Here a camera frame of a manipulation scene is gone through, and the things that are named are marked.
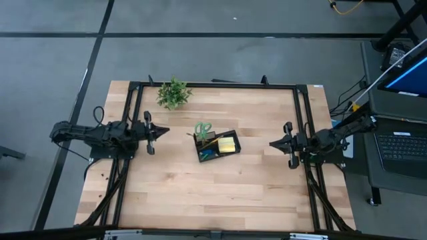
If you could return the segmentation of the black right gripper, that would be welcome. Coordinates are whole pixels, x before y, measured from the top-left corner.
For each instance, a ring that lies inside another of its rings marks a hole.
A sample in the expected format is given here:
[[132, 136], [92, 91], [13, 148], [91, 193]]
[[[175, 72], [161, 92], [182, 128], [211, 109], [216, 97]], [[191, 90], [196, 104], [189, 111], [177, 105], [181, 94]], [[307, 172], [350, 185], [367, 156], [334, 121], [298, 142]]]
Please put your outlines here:
[[290, 160], [288, 161], [289, 168], [296, 169], [300, 165], [300, 160], [295, 155], [295, 152], [304, 151], [308, 146], [308, 140], [305, 133], [296, 133], [292, 135], [292, 130], [292, 123], [288, 121], [284, 125], [285, 136], [279, 140], [270, 142], [269, 145], [270, 147], [288, 154], [290, 156]]

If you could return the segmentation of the green potted plant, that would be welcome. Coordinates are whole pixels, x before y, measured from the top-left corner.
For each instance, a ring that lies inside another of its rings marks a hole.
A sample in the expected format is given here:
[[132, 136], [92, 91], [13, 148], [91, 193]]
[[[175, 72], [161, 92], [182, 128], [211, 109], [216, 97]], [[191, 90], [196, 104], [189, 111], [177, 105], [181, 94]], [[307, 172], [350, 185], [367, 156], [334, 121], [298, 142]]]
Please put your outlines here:
[[164, 82], [157, 91], [157, 104], [169, 111], [173, 111], [188, 102], [192, 96], [192, 89], [187, 88], [187, 83], [172, 76], [170, 82]]

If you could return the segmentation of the black mesh desk organizer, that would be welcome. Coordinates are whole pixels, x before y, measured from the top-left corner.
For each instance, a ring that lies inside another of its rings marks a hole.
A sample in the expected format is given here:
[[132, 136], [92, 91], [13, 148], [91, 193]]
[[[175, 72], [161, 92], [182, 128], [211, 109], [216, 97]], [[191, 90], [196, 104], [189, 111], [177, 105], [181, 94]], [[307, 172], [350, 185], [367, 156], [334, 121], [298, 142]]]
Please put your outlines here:
[[[219, 149], [218, 149], [218, 142], [214, 143], [213, 145], [208, 146], [205, 149], [199, 150], [202, 146], [204, 146], [205, 144], [213, 141], [214, 139], [218, 138], [220, 135], [223, 135], [224, 137], [233, 137], [235, 144], [236, 144], [236, 151], [233, 153], [220, 153]], [[197, 153], [197, 157], [200, 163], [206, 162], [206, 161], [210, 161], [210, 160], [214, 160], [214, 159], [218, 159], [221, 157], [227, 157], [230, 155], [235, 155], [240, 153], [240, 151], [242, 150], [242, 147], [240, 145], [240, 141], [238, 139], [238, 135], [236, 133], [235, 130], [231, 130], [231, 131], [226, 131], [223, 133], [216, 133], [215, 131], [209, 132], [207, 134], [207, 139], [205, 141], [202, 141], [199, 137], [193, 137], [193, 141], [195, 144], [195, 148], [196, 148], [196, 153]], [[200, 152], [204, 151], [204, 150], [208, 150], [211, 149], [215, 152], [214, 155], [209, 155], [204, 161], [200, 161], [200, 159], [202, 158]]]

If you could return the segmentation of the black laptop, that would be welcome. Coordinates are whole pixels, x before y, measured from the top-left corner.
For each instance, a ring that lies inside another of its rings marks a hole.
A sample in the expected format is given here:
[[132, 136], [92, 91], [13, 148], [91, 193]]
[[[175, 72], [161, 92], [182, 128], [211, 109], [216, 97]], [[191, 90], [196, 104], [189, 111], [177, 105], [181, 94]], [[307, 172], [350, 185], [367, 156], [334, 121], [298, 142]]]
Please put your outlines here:
[[427, 179], [427, 133], [375, 133], [382, 168], [390, 173]]

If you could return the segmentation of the yellow sticky note pad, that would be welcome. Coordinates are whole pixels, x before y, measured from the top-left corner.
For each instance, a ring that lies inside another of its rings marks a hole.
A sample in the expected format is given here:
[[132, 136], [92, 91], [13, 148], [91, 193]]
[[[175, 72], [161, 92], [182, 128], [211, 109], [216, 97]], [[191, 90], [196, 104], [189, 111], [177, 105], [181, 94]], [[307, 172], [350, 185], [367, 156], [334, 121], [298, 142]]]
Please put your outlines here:
[[236, 151], [236, 144], [233, 137], [222, 137], [218, 140], [220, 153], [233, 153]]

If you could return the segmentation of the black chair leg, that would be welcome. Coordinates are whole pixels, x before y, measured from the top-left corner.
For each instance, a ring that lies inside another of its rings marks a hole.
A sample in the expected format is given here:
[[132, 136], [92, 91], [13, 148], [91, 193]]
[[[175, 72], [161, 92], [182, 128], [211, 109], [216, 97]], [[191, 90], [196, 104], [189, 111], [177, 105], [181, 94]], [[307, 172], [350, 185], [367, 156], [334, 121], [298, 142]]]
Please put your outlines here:
[[25, 158], [25, 154], [9, 149], [7, 147], [3, 147], [0, 146], [0, 159], [2, 159], [3, 157], [12, 157], [15, 159], [24, 159]]

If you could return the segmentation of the black stand leg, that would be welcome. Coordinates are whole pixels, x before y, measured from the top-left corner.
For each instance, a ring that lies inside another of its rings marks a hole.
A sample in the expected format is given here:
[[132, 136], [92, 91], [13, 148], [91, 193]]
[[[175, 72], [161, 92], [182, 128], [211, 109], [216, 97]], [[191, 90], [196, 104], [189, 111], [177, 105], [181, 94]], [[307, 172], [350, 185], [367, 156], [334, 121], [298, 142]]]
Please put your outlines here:
[[396, 38], [399, 38], [403, 30], [406, 30], [408, 38], [413, 42], [413, 44], [419, 44], [420, 40], [412, 29], [411, 24], [421, 15], [427, 23], [427, 0], [415, 0], [415, 4], [413, 4], [413, 6], [411, 6], [411, 8], [405, 13], [403, 12], [398, 0], [390, 0], [390, 2], [394, 5], [400, 18], [379, 40], [371, 41], [373, 49], [379, 52], [387, 50], [391, 42]]

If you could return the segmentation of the black equipment cart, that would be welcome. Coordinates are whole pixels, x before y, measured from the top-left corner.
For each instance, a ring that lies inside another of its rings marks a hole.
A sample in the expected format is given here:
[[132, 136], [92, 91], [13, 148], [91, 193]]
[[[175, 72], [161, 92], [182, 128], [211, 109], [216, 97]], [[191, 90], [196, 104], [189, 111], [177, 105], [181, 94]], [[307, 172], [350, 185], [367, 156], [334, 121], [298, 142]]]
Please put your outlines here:
[[390, 72], [371, 44], [361, 50], [370, 87], [363, 108], [376, 119], [375, 130], [361, 134], [372, 190], [367, 202], [379, 205], [381, 189], [427, 196], [427, 49]]

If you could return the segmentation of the black metal table frame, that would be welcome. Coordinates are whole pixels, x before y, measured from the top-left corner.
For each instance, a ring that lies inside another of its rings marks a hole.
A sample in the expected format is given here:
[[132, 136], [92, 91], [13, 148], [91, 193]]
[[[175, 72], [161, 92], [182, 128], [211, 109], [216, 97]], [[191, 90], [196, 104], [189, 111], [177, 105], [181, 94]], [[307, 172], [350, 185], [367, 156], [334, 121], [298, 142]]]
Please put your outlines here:
[[[144, 144], [131, 160], [122, 198], [113, 198], [107, 222], [123, 228], [312, 231], [329, 227], [320, 202], [310, 201], [303, 167], [290, 169], [288, 157], [269, 146], [283, 136], [284, 123], [298, 131], [306, 125], [306, 105], [316, 129], [329, 128], [321, 86], [286, 89], [283, 85], [220, 87], [198, 83], [188, 102], [175, 111], [160, 107], [157, 88], [127, 90], [126, 81], [110, 84], [107, 121], [120, 120], [126, 105], [149, 111], [153, 122], [169, 127], [147, 154]], [[192, 136], [198, 122], [213, 130], [235, 130], [240, 153], [200, 163]]]

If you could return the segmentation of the black crossbar with silver brackets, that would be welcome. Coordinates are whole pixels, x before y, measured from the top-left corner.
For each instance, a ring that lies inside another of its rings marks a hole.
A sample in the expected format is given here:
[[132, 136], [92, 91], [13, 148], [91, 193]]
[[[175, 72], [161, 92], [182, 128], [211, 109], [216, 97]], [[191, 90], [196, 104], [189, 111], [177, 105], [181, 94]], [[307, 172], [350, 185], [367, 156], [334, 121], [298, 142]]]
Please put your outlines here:
[[209, 240], [223, 240], [227, 237], [265, 237], [280, 240], [415, 240], [381, 235], [363, 234], [357, 231], [318, 230], [314, 232], [280, 231], [224, 231], [224, 230], [187, 230], [187, 229], [128, 229], [114, 225], [76, 226], [60, 229], [43, 229], [0, 233], [0, 240], [89, 240], [129, 235], [172, 235], [205, 237]]

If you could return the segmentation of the black power adapter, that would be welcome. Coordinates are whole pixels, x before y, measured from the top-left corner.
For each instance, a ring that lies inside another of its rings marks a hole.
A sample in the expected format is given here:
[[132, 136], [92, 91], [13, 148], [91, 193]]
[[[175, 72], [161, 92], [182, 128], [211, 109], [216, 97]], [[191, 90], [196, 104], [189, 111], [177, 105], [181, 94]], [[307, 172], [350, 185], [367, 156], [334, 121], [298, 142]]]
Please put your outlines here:
[[386, 50], [386, 53], [381, 65], [381, 70], [383, 71], [387, 70], [389, 67], [395, 64], [395, 62], [397, 62], [401, 57], [403, 57], [407, 52], [409, 52], [409, 50], [410, 50], [409, 46], [401, 42], [391, 44]]

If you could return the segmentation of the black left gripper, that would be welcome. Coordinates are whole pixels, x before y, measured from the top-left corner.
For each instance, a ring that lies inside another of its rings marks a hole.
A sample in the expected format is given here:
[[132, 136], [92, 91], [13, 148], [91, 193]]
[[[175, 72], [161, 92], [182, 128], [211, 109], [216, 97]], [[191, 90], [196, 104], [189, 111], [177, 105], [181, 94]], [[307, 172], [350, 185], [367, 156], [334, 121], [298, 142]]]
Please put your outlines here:
[[137, 120], [135, 122], [135, 136], [138, 141], [147, 141], [147, 152], [150, 155], [155, 154], [153, 140], [157, 140], [162, 135], [169, 131], [169, 127], [160, 127], [152, 125], [151, 130], [151, 114], [149, 111], [143, 112], [144, 122]]

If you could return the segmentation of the white rod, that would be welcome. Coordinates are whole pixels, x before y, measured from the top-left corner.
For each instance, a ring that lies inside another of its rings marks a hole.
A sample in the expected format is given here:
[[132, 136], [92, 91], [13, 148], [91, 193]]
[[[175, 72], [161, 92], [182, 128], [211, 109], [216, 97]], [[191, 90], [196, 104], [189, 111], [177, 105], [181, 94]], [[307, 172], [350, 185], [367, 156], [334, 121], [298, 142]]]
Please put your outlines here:
[[371, 88], [375, 87], [377, 84], [384, 82], [384, 78], [388, 75], [390, 75], [390, 72], [397, 73], [398, 70], [404, 69], [404, 64], [406, 62], [406, 58], [410, 56], [410, 54], [420, 48], [423, 44], [427, 42], [427, 38], [425, 38], [423, 41], [421, 41], [419, 44], [417, 44], [415, 47], [411, 48], [409, 52], [407, 52], [403, 57], [401, 57], [395, 64], [393, 64], [391, 67], [389, 67], [387, 70], [383, 71], [383, 73], [367, 88], [364, 90], [364, 92], [356, 99], [354, 100], [351, 105], [345, 110], [345, 113], [349, 112], [353, 109], [354, 106], [356, 106], [356, 103], [365, 95]]

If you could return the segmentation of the green handled scissors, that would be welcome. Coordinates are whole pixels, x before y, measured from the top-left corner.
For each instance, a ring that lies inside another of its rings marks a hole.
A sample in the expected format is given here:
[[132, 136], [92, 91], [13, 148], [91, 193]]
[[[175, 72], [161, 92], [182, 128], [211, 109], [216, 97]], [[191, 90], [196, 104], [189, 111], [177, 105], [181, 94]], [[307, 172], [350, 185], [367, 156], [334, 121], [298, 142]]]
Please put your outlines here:
[[194, 133], [202, 140], [207, 139], [207, 134], [212, 128], [211, 123], [198, 122], [194, 127]]

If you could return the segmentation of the computer monitor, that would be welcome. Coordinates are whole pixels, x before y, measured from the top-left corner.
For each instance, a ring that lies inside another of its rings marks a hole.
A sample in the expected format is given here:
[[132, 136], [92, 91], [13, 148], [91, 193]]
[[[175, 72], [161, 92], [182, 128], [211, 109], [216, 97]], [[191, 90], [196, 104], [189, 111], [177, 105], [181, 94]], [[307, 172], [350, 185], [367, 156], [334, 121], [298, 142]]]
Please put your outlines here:
[[427, 98], [427, 47], [405, 61], [403, 67], [381, 82], [377, 89]]

